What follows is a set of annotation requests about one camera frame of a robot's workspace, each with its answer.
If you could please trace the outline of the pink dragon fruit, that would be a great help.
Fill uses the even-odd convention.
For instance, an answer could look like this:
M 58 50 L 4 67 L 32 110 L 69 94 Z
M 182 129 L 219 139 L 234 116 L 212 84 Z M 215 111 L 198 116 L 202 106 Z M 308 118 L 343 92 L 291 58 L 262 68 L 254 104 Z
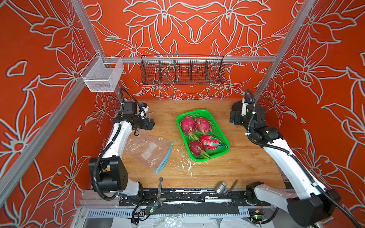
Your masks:
M 200 131 L 203 135 L 211 135 L 213 130 L 211 128 L 211 122 L 204 117 L 195 118 L 196 129 Z
M 191 115 L 187 115 L 183 118 L 180 122 L 180 127 L 183 133 L 186 133 L 190 139 L 192 140 L 199 140 L 197 135 L 195 134 L 196 130 L 196 123 Z
M 200 141 L 191 141 L 189 143 L 191 153 L 197 158 L 210 159 L 210 155 L 206 152 Z
M 221 148 L 228 148 L 228 146 L 226 146 L 223 142 L 221 142 L 216 137 L 211 135 L 200 136 L 200 142 L 203 145 L 204 149 L 207 150 L 218 150 Z

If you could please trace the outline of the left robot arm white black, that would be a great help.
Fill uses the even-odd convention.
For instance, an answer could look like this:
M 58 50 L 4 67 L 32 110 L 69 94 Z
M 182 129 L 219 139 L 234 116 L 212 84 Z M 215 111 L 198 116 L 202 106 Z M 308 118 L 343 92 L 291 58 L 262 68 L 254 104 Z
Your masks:
M 114 124 L 105 148 L 88 163 L 93 191 L 100 198 L 111 201 L 116 197 L 144 197 L 140 182 L 129 179 L 123 164 L 123 151 L 130 134 L 139 129 L 153 130 L 154 119 L 147 118 L 148 105 L 140 103 L 124 88 L 119 89 L 121 106 L 111 122 Z

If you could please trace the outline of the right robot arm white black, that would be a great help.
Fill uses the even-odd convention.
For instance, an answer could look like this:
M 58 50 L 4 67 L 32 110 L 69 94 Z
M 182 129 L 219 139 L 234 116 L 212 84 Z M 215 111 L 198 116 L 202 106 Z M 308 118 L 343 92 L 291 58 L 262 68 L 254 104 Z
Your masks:
M 339 202 L 336 190 L 329 190 L 321 183 L 290 149 L 284 136 L 276 127 L 266 124 L 265 110 L 256 103 L 253 92 L 245 91 L 241 102 L 236 102 L 230 112 L 230 123 L 243 126 L 249 141 L 269 154 L 288 178 L 293 190 L 287 192 L 256 181 L 246 186 L 244 199 L 255 206 L 264 201 L 287 212 L 301 227 L 316 227 L 316 223 L 341 211 L 356 228 L 360 223 Z

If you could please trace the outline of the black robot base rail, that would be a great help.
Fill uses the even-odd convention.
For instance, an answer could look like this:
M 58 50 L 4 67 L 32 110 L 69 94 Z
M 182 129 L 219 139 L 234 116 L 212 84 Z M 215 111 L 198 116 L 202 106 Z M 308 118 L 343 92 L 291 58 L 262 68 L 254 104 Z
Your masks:
M 163 188 L 165 199 L 152 217 L 163 215 L 205 216 L 211 218 L 248 218 L 254 214 L 269 216 L 273 207 L 265 202 L 252 206 L 244 199 L 244 189 L 219 195 L 214 189 Z

